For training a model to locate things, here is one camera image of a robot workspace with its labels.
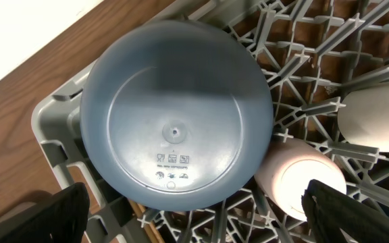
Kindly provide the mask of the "pink cup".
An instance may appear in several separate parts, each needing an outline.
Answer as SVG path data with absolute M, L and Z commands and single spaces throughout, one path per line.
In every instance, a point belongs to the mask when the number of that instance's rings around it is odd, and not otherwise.
M 301 140 L 271 142 L 255 181 L 285 214 L 306 221 L 302 199 L 311 180 L 345 194 L 346 181 L 328 157 Z

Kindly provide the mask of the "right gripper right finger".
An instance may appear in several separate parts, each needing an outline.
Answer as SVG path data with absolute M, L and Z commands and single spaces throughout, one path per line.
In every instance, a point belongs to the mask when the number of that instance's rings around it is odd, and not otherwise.
M 389 218 L 318 180 L 311 180 L 301 198 L 307 222 L 317 243 L 389 243 Z

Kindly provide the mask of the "wooden chopstick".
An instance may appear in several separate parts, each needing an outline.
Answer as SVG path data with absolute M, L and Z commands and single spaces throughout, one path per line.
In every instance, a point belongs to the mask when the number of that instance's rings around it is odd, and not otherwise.
M 154 219 L 160 213 L 160 210 L 157 209 L 147 209 L 145 206 L 134 202 L 133 200 L 128 200 L 130 206 L 132 207 L 137 220 L 140 222 L 140 226 L 146 231 L 148 238 L 152 243 L 164 243 L 159 231 L 156 229 L 155 224 L 153 223 Z

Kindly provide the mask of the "white cup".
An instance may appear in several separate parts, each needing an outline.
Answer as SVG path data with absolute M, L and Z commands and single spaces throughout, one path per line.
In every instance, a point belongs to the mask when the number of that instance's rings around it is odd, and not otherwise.
M 351 144 L 389 152 L 389 82 L 350 92 L 338 110 L 338 128 Z

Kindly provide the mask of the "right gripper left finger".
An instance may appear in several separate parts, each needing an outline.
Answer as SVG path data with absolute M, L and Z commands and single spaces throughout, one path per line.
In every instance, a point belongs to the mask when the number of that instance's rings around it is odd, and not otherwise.
M 0 221 L 0 242 L 81 242 L 89 207 L 85 184 L 76 182 Z

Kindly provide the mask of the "dark blue plate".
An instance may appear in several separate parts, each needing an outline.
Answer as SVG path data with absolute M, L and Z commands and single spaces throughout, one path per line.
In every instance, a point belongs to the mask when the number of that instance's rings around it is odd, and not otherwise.
M 255 174 L 274 116 L 259 64 L 223 30 L 192 21 L 141 26 L 95 62 L 80 103 L 87 154 L 125 197 L 191 211 Z

